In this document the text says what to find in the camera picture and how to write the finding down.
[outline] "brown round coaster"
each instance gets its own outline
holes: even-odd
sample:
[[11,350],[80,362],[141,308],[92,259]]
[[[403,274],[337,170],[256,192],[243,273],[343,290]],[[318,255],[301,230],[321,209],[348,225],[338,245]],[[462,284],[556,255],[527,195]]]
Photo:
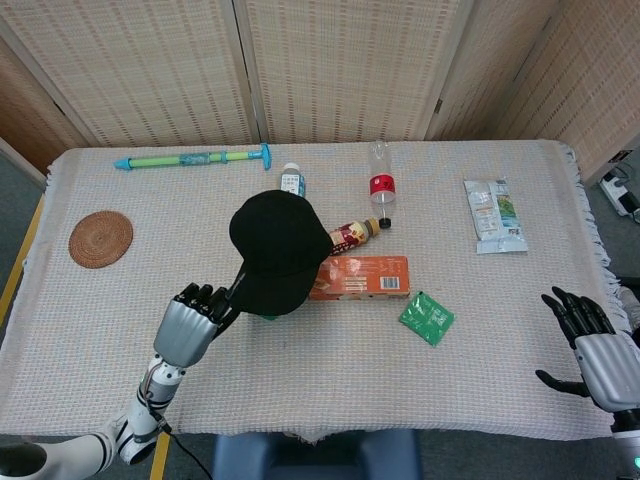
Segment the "brown round coaster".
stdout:
[[102,268],[124,255],[132,240],[133,226],[129,219],[104,210],[78,222],[69,237],[69,254],[82,267]]

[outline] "green packet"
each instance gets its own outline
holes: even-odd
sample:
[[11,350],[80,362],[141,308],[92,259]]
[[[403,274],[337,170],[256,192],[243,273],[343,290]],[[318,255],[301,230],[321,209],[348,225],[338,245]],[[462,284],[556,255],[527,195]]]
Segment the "green packet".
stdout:
[[434,347],[453,323],[455,316],[424,292],[418,292],[400,315],[403,323]]

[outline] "robotic hand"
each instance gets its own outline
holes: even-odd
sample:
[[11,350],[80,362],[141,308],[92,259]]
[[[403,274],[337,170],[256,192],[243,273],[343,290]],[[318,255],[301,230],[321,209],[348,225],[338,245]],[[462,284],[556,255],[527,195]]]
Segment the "robotic hand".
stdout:
[[237,318],[230,291],[192,283],[169,302],[154,342],[156,354],[126,413],[114,416],[100,431],[58,444],[0,448],[0,480],[81,480],[101,472],[119,455],[127,464],[144,460],[157,435],[171,432],[164,411],[186,369]]
[[616,333],[602,308],[587,297],[553,287],[558,302],[542,295],[574,350],[583,382],[556,380],[544,370],[536,375],[564,393],[591,397],[613,414],[613,438],[627,477],[640,478],[640,349],[627,332]]

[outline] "cap brim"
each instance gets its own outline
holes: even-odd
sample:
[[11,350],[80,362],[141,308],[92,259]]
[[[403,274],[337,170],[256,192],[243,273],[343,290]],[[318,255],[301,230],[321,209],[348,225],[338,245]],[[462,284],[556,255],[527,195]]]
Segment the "cap brim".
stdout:
[[244,278],[229,299],[239,311],[256,315],[286,315],[304,303],[318,276],[316,266],[286,277],[263,277],[244,269]]

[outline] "floor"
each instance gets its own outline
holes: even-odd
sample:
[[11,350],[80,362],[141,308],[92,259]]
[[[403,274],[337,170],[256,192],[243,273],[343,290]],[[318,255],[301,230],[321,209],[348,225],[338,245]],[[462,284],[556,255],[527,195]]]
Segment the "floor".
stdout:
[[[630,164],[634,170],[625,167],[632,177],[627,187],[640,198],[640,158],[632,159]],[[4,226],[0,236],[0,285],[4,285],[8,277],[39,196],[40,192],[33,184],[0,159],[0,220]],[[612,257],[612,271],[617,275],[640,277],[640,257],[636,255],[640,225],[618,217],[598,187],[589,189],[588,196],[602,240]],[[180,439],[209,467],[211,435],[181,435]],[[0,445],[20,440],[0,436]],[[610,438],[553,442],[479,432],[430,430],[421,432],[420,441],[425,479],[601,480],[615,478],[617,469],[616,452]],[[116,461],[109,471],[96,478],[141,480],[149,478],[150,470],[151,457],[134,467]],[[172,443],[165,478],[197,480],[206,477]]]

